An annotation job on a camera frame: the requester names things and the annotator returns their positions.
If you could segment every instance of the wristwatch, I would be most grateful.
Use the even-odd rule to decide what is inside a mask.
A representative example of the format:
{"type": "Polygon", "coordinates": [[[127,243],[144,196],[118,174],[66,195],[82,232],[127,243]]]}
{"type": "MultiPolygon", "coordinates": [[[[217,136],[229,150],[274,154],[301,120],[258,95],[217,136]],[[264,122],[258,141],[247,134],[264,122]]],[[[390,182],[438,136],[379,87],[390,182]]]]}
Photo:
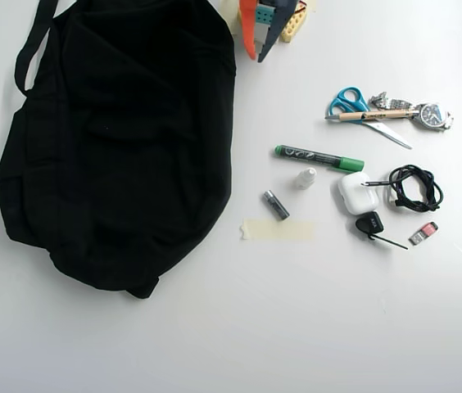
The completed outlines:
{"type": "Polygon", "coordinates": [[[453,116],[450,112],[444,111],[439,104],[427,103],[417,106],[404,100],[390,99],[386,92],[371,97],[369,103],[376,106],[381,111],[390,111],[395,109],[407,109],[416,111],[418,114],[411,117],[412,120],[420,123],[428,129],[445,130],[453,125],[453,116]]]}

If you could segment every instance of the bag strap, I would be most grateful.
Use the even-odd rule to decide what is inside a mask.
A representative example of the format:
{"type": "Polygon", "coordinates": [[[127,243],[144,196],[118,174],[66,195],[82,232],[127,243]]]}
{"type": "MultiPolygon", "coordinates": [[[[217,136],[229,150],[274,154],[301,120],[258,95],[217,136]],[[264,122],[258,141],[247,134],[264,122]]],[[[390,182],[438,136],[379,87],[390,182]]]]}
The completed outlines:
{"type": "Polygon", "coordinates": [[[39,50],[45,34],[49,31],[52,18],[57,11],[58,0],[39,0],[33,28],[27,37],[24,47],[16,58],[15,82],[18,89],[27,96],[25,79],[34,55],[39,50]]]}

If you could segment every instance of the blue scissors handle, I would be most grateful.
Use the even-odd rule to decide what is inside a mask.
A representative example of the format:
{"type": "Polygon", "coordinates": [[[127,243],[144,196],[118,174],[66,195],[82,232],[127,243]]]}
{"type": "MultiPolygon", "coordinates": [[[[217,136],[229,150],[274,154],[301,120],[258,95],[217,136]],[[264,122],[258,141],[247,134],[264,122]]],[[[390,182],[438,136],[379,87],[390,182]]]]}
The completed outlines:
{"type": "MultiPolygon", "coordinates": [[[[365,112],[369,111],[369,106],[362,96],[362,92],[354,87],[350,86],[349,88],[343,88],[338,92],[337,97],[331,102],[329,106],[329,114],[333,115],[333,108],[340,108],[344,112],[365,112]],[[355,94],[355,100],[352,101],[346,98],[347,92],[353,92],[355,94]]],[[[353,123],[362,123],[361,120],[353,121],[353,123]]]]}

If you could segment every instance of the green marker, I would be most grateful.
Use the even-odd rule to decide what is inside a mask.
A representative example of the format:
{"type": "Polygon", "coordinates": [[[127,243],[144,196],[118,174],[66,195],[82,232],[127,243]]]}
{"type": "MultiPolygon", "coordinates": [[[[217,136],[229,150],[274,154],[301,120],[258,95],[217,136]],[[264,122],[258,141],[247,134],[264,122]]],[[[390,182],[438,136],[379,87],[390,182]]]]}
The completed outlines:
{"type": "Polygon", "coordinates": [[[274,154],[279,157],[293,158],[294,160],[303,160],[316,162],[323,165],[329,165],[346,172],[360,172],[364,168],[364,162],[353,158],[331,156],[330,154],[318,153],[295,147],[278,145],[274,149],[274,154]]]}

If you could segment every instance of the scissors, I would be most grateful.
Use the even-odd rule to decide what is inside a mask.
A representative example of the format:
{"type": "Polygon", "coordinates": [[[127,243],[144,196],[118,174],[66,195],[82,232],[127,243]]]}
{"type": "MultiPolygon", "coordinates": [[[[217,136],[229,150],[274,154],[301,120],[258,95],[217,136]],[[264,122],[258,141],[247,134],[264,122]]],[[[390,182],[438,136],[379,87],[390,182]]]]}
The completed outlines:
{"type": "MultiPolygon", "coordinates": [[[[331,102],[329,106],[329,114],[334,115],[333,108],[337,107],[340,108],[344,112],[366,112],[370,111],[368,104],[366,103],[364,97],[362,96],[362,92],[353,86],[349,88],[344,88],[341,90],[337,97],[331,102]],[[346,92],[353,92],[355,94],[355,100],[349,100],[346,98],[346,92]]],[[[384,137],[391,139],[393,142],[398,143],[402,147],[406,149],[412,149],[413,147],[398,133],[387,127],[385,124],[382,124],[380,121],[363,121],[363,120],[353,120],[350,123],[357,123],[367,125],[372,129],[375,129],[379,133],[381,133],[384,137]]]]}

